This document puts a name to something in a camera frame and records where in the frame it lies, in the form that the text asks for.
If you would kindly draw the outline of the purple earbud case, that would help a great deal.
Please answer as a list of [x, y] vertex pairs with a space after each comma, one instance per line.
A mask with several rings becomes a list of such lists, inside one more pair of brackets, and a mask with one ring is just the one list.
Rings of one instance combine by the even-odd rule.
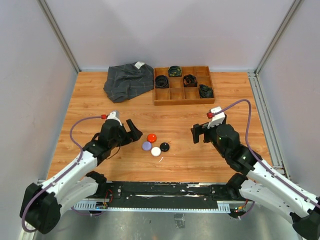
[[153, 148], [153, 145], [152, 145], [152, 143], [151, 142], [149, 142], [149, 141], [145, 141], [145, 142], [143, 142], [142, 143], [142, 149], [144, 150], [144, 151], [150, 151], [152, 148]]

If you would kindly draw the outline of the orange earbud case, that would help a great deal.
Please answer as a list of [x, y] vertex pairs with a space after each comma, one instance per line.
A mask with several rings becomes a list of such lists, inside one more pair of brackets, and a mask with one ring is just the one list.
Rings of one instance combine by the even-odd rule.
[[146, 139], [150, 143], [155, 143], [157, 141], [157, 136], [154, 133], [150, 133], [147, 135]]

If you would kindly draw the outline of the white earbud case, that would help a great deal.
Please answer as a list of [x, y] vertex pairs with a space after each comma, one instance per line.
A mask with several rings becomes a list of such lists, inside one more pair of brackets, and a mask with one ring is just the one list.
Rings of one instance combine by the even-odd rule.
[[151, 149], [150, 153], [153, 157], [158, 157], [161, 155], [162, 151], [159, 147], [155, 146]]

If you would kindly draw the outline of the black earbud case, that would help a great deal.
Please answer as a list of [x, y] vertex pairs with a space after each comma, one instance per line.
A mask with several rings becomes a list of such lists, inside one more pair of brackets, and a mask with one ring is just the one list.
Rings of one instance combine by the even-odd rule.
[[170, 145], [169, 145], [169, 143], [167, 143], [167, 142], [162, 142], [162, 143], [160, 144], [159, 148], [160, 148], [160, 150], [161, 150], [162, 152], [167, 152], [167, 151], [169, 151], [169, 149], [170, 149]]

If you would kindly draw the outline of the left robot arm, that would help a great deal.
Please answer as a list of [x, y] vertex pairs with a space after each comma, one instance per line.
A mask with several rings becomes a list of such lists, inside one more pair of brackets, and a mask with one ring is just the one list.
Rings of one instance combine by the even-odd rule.
[[81, 146], [79, 154], [63, 170], [41, 184], [31, 183], [24, 192], [19, 216], [26, 233], [47, 234], [55, 228], [61, 216], [85, 197], [101, 198], [107, 185], [87, 176], [111, 157], [114, 148], [138, 141], [143, 133], [128, 119], [129, 131], [118, 118], [102, 115], [100, 132]]

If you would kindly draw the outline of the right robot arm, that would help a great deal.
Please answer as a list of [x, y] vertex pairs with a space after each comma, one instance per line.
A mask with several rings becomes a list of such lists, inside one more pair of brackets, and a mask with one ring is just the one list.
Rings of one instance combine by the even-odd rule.
[[320, 238], [319, 196], [296, 185], [241, 144], [239, 133], [230, 124], [195, 124], [190, 131], [195, 144], [203, 135], [204, 143], [211, 143], [236, 171], [226, 188], [230, 199], [252, 200], [281, 215], [302, 238]]

